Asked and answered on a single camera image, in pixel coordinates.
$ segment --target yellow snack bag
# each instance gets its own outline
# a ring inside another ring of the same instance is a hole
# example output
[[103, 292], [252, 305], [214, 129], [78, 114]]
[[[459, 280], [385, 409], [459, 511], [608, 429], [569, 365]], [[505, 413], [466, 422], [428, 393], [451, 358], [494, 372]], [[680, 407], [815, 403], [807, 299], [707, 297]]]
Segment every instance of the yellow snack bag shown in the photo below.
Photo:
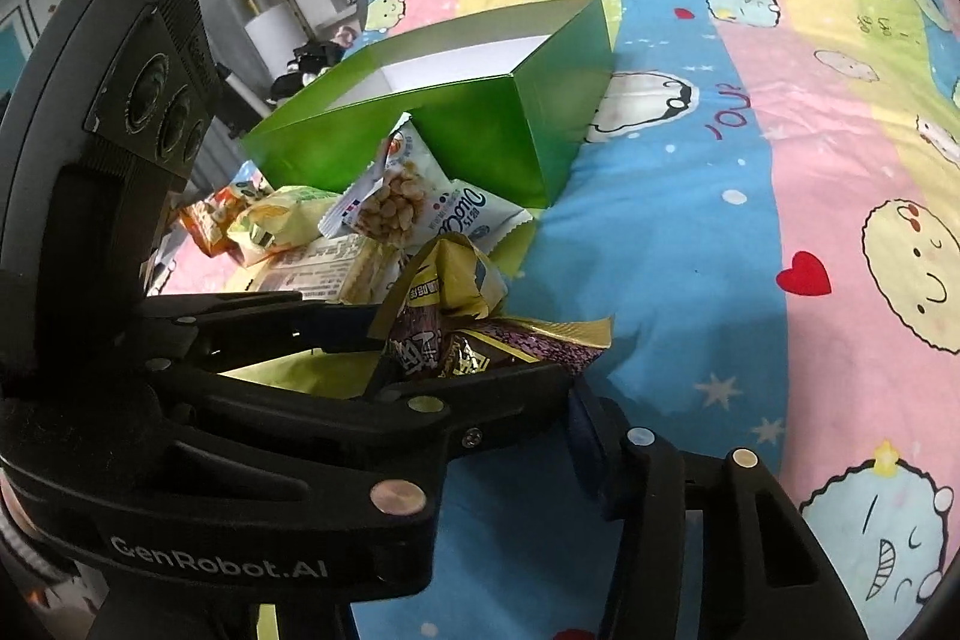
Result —
[[243, 266], [252, 266], [317, 239], [317, 223], [337, 199], [305, 185], [284, 186], [238, 215], [227, 237], [240, 248]]
[[507, 287], [493, 262], [462, 234], [430, 239], [387, 294], [370, 336], [410, 378], [436, 375], [443, 319], [484, 319], [496, 312]]

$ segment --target camera lens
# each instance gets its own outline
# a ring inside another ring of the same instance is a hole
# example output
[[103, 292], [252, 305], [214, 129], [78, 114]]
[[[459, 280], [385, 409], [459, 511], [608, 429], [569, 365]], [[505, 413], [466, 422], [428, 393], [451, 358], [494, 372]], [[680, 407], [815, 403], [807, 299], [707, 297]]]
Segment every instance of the camera lens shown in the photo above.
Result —
[[157, 140], [157, 154], [160, 158], [166, 158], [170, 155], [176, 143], [184, 135], [187, 119], [190, 116], [190, 97], [186, 88], [174, 96], [174, 100], [167, 107], [167, 112], [163, 116], [163, 124], [160, 125], [160, 138]]
[[189, 164], [193, 157], [200, 152], [200, 145], [203, 144], [203, 121], [198, 121], [190, 129], [190, 135], [186, 138], [184, 145], [184, 164]]
[[167, 56], [163, 54], [155, 55], [141, 68], [127, 99], [127, 130], [131, 134], [142, 130], [157, 109], [167, 82], [167, 71]]

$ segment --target cartoon face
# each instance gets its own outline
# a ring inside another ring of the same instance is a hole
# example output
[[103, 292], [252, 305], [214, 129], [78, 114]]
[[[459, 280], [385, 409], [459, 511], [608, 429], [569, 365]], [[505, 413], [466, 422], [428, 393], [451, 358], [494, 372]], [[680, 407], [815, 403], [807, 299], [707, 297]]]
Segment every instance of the cartoon face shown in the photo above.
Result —
[[776, 0], [707, 0], [707, 6], [717, 20], [757, 28], [774, 28], [781, 15]]
[[863, 61], [858, 61], [856, 58], [851, 58], [849, 55], [844, 55], [842, 52], [832, 49], [818, 49], [817, 52], [813, 53], [813, 56], [824, 66], [829, 66], [829, 68], [838, 71], [845, 77], [862, 79], [864, 82], [880, 81], [872, 66], [863, 63]]
[[950, 21], [947, 19], [944, 13], [940, 11], [940, 8], [939, 6], [937, 6], [936, 1], [933, 1], [933, 0], [914, 0], [914, 1], [917, 3], [917, 6], [920, 7], [920, 11], [922, 11], [923, 14], [925, 14], [929, 18], [930, 23], [933, 23], [933, 25], [936, 25], [937, 28], [939, 28], [942, 31], [952, 30]]
[[868, 637], [893, 640], [942, 579], [953, 491], [938, 490], [905, 461], [893, 461], [889, 469], [881, 463], [871, 459], [832, 477], [800, 513], [843, 581]]
[[960, 353], [960, 244], [912, 201], [887, 201], [863, 226], [867, 266], [901, 322], [938, 350]]
[[923, 139], [933, 145], [947, 161], [960, 167], [960, 145], [953, 135], [943, 126], [926, 121], [917, 116], [917, 131]]
[[368, 31], [386, 33], [403, 20], [407, 11], [405, 0], [373, 0], [367, 4], [367, 23], [364, 28]]
[[652, 125], [675, 121], [700, 102], [696, 85], [658, 71], [614, 74], [587, 131], [588, 142], [606, 142]]

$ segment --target white cylinder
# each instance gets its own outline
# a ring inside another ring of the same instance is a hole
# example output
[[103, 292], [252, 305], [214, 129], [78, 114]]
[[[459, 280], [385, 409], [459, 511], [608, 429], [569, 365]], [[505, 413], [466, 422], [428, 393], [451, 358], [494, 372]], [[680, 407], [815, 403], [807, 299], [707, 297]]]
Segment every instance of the white cylinder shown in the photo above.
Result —
[[286, 4], [272, 6], [253, 18], [245, 28], [274, 79], [287, 73], [287, 64], [294, 59], [294, 48], [306, 44], [307, 40]]

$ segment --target chocolate snack wrapper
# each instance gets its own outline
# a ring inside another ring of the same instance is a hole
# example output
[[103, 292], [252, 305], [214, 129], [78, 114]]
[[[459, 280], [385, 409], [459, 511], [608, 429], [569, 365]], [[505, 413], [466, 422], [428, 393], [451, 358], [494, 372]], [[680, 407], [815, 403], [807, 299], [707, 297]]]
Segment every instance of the chocolate snack wrapper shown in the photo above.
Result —
[[533, 362], [558, 363], [577, 375], [612, 341], [611, 319], [549, 323], [495, 317], [453, 330], [445, 338], [440, 376], [469, 375]]
[[344, 228], [416, 252], [438, 235], [466, 235], [488, 253], [533, 215], [495, 194], [449, 180], [409, 113], [400, 116], [377, 160], [320, 222], [325, 237]]
[[440, 374], [443, 328], [450, 319], [486, 319], [507, 287], [484, 253], [462, 234], [431, 239], [406, 266], [371, 324], [370, 336], [408, 380]]

